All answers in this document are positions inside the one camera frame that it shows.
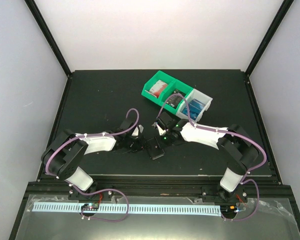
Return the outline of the black leather card holder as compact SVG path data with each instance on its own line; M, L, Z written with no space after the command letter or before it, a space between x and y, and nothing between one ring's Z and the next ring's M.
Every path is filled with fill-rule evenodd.
M146 141L147 152L152 161L161 158L165 155L164 150L161 148L156 137L150 138Z

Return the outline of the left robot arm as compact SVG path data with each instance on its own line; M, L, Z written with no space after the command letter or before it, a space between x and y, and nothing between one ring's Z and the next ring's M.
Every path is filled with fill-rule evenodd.
M143 130L141 124L128 118L111 132L80 134L64 130L41 156L42 163L47 167L45 172L76 186L85 199L91 200L97 195L98 188L92 177L79 167L83 157L120 149L141 151L145 148Z

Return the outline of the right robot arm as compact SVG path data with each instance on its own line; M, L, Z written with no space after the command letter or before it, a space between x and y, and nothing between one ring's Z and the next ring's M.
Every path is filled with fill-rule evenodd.
M176 120L166 112L161 113L153 123L164 146L176 142L198 143L220 151L226 163L225 172L212 196L220 202L230 202L236 195L260 155L267 159L263 148L251 140L239 125L212 127L188 119Z

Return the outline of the black vip card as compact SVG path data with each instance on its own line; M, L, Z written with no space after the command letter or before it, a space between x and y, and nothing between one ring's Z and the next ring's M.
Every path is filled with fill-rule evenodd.
M172 94L180 94L183 97L186 95L184 92L178 90L178 89L174 89ZM183 100L182 97L180 97L179 95L174 95L172 97L170 97L168 99L168 101L166 101L166 104L169 105L170 107L177 109L179 103Z

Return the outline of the red white card stack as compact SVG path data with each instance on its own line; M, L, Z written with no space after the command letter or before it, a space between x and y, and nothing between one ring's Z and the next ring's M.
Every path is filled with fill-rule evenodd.
M149 93L156 98L159 98L163 90L168 86L168 84L162 80L158 80L150 89Z

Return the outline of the green bin middle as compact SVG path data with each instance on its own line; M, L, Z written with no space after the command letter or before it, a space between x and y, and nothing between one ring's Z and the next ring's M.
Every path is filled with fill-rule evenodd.
M185 98L192 92L193 89L193 87L180 80L174 80L161 92L158 104L160 106L164 104L165 110L176 115L179 105L184 102L183 98L179 96L179 94Z

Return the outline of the green bin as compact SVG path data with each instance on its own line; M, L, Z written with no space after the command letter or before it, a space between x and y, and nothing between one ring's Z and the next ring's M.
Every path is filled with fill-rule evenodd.
M176 78L159 70L148 80L141 91L141 95L148 100L160 105L163 102L163 93L173 86Z
M184 102L183 98L179 96L179 94L185 98L192 92L193 89L193 87L180 80L174 80L161 92L158 104L160 106L164 104L165 110L176 115L179 105Z

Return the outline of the white bin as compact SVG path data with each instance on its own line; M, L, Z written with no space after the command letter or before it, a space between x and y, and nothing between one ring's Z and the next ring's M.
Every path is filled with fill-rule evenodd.
M188 103L190 118L195 123L202 118L203 113L209 109L213 101L212 97L200 92L195 88L185 96L185 99ZM187 106L183 99L181 99L175 115L180 119L188 118Z

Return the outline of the green bin left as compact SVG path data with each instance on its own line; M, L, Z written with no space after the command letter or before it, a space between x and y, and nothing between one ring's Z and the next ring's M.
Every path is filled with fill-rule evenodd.
M148 80L141 91L141 95L148 100L160 105L163 102L163 93L173 86L176 78L159 70Z

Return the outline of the left circuit board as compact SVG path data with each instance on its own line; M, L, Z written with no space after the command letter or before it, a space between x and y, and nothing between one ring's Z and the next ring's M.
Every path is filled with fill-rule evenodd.
M99 209L100 204L99 203L84 203L81 206L81 212L87 213L87 212L97 212Z

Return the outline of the circuit board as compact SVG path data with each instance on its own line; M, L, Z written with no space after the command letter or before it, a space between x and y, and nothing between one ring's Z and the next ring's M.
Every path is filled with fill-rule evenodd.
M236 214L244 211L247 208L245 203L238 203L236 205L221 205L220 211L223 215L226 214Z
M81 206L81 212L87 213L87 212L97 212L99 209L100 204L99 203L84 203Z

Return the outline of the right circuit board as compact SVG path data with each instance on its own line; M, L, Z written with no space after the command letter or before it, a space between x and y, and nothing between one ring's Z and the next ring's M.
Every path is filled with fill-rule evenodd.
M223 215L226 214L236 214L244 211L247 208L245 203L238 203L236 205L221 205L220 211Z

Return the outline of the black aluminium frame rail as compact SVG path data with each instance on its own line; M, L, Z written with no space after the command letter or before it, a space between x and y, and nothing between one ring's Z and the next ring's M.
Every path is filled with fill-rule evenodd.
M201 197L216 191L221 178L217 176L94 176L95 183L86 193L116 189L128 197ZM261 198L285 198L294 201L291 186L275 177L253 177ZM77 191L68 183L55 177L42 176L29 182L24 198L30 195L75 195Z

